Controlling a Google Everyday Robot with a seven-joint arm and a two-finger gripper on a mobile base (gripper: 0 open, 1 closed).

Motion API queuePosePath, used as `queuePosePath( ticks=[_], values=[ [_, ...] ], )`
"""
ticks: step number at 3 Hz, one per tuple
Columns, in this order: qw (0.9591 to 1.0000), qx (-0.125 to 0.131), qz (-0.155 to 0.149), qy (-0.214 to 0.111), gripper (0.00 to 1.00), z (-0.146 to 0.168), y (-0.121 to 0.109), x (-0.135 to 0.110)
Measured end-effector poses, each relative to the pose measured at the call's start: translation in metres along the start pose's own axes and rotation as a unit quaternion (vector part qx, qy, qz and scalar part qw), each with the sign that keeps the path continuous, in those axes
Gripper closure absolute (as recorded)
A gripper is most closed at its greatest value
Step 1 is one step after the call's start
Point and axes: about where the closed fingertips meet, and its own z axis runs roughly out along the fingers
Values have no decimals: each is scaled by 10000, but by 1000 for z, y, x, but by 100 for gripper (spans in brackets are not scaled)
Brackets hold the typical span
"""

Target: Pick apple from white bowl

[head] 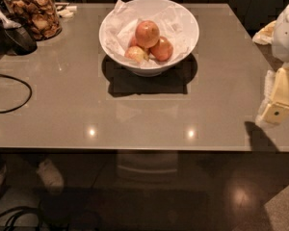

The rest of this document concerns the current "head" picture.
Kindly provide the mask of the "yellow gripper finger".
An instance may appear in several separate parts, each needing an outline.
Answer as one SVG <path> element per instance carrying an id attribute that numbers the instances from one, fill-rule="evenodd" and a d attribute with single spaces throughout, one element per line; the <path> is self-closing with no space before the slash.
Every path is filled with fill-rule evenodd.
<path id="1" fill-rule="evenodd" d="M 255 123 L 261 128 L 279 125 L 289 116 L 289 63 L 284 63 L 265 76 L 264 99 L 258 110 Z"/>

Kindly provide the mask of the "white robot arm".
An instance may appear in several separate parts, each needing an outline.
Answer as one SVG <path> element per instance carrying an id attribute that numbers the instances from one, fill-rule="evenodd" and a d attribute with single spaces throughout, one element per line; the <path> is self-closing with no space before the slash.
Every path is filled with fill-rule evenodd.
<path id="1" fill-rule="evenodd" d="M 277 20 L 261 30 L 254 39 L 269 42 L 273 56 L 283 62 L 274 72 L 269 70 L 264 82 L 264 99 L 258 110 L 256 125 L 271 128 L 289 116 L 289 4 Z"/>

